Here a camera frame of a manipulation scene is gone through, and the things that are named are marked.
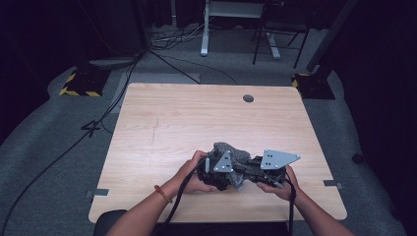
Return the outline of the black metal chair frame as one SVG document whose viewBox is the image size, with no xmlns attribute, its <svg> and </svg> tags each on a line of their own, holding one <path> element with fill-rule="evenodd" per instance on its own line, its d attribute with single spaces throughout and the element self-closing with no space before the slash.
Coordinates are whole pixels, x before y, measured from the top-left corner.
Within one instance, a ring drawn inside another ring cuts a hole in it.
<svg viewBox="0 0 417 236">
<path fill-rule="evenodd" d="M 294 39 L 299 34 L 303 34 L 301 45 L 295 47 L 298 54 L 293 68 L 296 68 L 311 29 L 313 15 L 314 13 L 308 10 L 304 0 L 268 0 L 263 5 L 259 23 L 252 36 L 252 40 L 257 42 L 253 64 L 256 64 L 257 61 L 263 33 L 292 35 L 291 40 L 287 43 L 288 49 L 291 49 Z"/>
</svg>

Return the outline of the grey fluffy cloth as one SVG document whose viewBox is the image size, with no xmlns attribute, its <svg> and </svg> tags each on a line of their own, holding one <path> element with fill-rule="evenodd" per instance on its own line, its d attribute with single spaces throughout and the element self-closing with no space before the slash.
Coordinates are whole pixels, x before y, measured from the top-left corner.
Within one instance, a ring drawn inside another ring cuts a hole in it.
<svg viewBox="0 0 417 236">
<path fill-rule="evenodd" d="M 213 145 L 213 150 L 215 149 L 220 151 L 231 151 L 233 171 L 229 174 L 229 179 L 231 180 L 229 186 L 232 186 L 235 190 L 239 190 L 246 180 L 244 173 L 249 170 L 247 161 L 251 159 L 251 155 L 245 150 L 237 149 L 228 143 L 215 143 Z"/>
</svg>

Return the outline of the white desk frame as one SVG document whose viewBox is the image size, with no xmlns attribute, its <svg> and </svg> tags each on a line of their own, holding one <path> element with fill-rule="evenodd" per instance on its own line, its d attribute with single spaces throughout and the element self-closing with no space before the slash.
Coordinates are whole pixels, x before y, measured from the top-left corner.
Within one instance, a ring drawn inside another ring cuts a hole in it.
<svg viewBox="0 0 417 236">
<path fill-rule="evenodd" d="M 204 11 L 204 32 L 200 54 L 209 54 L 209 18 L 210 17 L 232 17 L 259 19 L 263 5 L 261 3 L 244 3 L 218 0 L 205 0 Z"/>
</svg>

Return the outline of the person's dark trousers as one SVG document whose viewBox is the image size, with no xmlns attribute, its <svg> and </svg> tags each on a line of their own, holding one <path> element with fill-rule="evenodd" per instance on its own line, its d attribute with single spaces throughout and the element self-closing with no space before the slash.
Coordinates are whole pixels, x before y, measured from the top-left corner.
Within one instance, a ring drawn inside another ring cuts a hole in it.
<svg viewBox="0 0 417 236">
<path fill-rule="evenodd" d="M 103 213 L 95 224 L 93 236 L 105 236 L 125 212 L 117 209 Z M 156 236 L 289 236 L 289 232 L 284 222 L 173 223 Z"/>
</svg>

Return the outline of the grey tape strip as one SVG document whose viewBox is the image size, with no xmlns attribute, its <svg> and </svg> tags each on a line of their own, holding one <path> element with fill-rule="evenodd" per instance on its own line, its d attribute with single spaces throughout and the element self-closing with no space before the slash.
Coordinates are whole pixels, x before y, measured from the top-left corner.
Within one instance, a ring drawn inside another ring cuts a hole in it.
<svg viewBox="0 0 417 236">
<path fill-rule="evenodd" d="M 109 193 L 108 189 L 94 189 L 86 191 L 85 197 L 87 199 L 93 199 L 95 196 L 106 197 Z"/>
<path fill-rule="evenodd" d="M 323 182 L 326 187 L 336 187 L 338 190 L 344 189 L 344 186 L 335 180 L 324 180 Z"/>
</svg>

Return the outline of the black yellow striped stand base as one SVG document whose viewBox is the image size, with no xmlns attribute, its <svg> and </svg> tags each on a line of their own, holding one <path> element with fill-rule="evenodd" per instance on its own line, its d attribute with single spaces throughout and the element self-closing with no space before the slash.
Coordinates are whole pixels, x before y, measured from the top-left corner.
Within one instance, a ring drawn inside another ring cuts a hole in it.
<svg viewBox="0 0 417 236">
<path fill-rule="evenodd" d="M 316 75 L 297 73 L 291 76 L 291 85 L 296 88 L 303 99 L 335 100 L 327 80 Z"/>
<path fill-rule="evenodd" d="M 100 97 L 107 83 L 109 71 L 93 69 L 83 72 L 75 69 L 59 91 L 60 95 Z"/>
</svg>

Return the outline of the black slanted stand post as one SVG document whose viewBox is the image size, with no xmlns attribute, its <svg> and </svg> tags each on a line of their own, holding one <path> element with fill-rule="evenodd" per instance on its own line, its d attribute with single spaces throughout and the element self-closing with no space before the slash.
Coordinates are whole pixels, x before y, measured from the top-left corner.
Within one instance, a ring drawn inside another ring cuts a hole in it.
<svg viewBox="0 0 417 236">
<path fill-rule="evenodd" d="M 328 28 L 328 32 L 316 52 L 313 54 L 309 63 L 306 66 L 308 72 L 313 72 L 317 66 L 323 66 L 328 59 L 331 45 L 334 43 L 338 33 L 342 29 L 358 0 L 337 0 L 343 1 L 343 4 L 339 7 L 337 15 L 334 17 L 331 26 Z"/>
</svg>

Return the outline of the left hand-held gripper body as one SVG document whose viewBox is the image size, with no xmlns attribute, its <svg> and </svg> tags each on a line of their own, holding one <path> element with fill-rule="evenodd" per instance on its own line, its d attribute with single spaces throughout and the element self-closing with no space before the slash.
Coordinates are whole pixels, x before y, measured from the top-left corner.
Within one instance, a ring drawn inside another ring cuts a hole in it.
<svg viewBox="0 0 417 236">
<path fill-rule="evenodd" d="M 218 191 L 225 191 L 231 184 L 229 174 L 233 171 L 231 151 L 211 151 L 198 165 L 197 174 L 199 179 Z"/>
</svg>

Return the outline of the person's left hand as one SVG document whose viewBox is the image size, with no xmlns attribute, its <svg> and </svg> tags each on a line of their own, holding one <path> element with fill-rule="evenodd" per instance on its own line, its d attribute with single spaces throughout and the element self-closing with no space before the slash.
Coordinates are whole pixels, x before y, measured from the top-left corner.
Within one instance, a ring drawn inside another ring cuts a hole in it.
<svg viewBox="0 0 417 236">
<path fill-rule="evenodd" d="M 204 159 L 208 154 L 201 150 L 196 150 L 193 157 L 187 160 L 177 171 L 177 173 L 166 183 L 168 189 L 168 195 L 170 197 L 176 197 L 180 191 L 180 187 L 185 180 L 187 183 L 184 186 L 183 192 L 191 194 L 194 192 L 209 193 L 215 190 L 214 186 L 203 183 L 199 177 L 195 174 L 194 168 L 199 162 Z"/>
</svg>

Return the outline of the person's right hand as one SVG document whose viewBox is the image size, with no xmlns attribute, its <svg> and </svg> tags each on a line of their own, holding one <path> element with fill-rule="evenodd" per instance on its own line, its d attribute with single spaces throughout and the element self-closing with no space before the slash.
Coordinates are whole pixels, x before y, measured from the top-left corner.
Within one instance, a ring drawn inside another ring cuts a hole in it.
<svg viewBox="0 0 417 236">
<path fill-rule="evenodd" d="M 286 200 L 286 201 L 290 201 L 291 200 L 291 187 L 294 187 L 295 191 L 298 191 L 299 185 L 298 185 L 297 178 L 294 174 L 294 171 L 290 165 L 286 166 L 286 175 L 288 177 L 288 180 L 290 181 L 290 184 L 285 182 L 283 188 L 275 188 L 275 187 L 269 186 L 261 182 L 257 183 L 257 186 L 265 193 L 276 194 L 279 198 Z"/>
</svg>

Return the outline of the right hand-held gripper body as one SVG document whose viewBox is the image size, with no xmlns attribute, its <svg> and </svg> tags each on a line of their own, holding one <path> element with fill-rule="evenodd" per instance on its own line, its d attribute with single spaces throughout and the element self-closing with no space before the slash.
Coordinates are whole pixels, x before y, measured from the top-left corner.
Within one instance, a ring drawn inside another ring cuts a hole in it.
<svg viewBox="0 0 417 236">
<path fill-rule="evenodd" d="M 262 181 L 270 186 L 282 188 L 286 166 L 300 158 L 300 154 L 266 149 L 261 160 Z"/>
</svg>

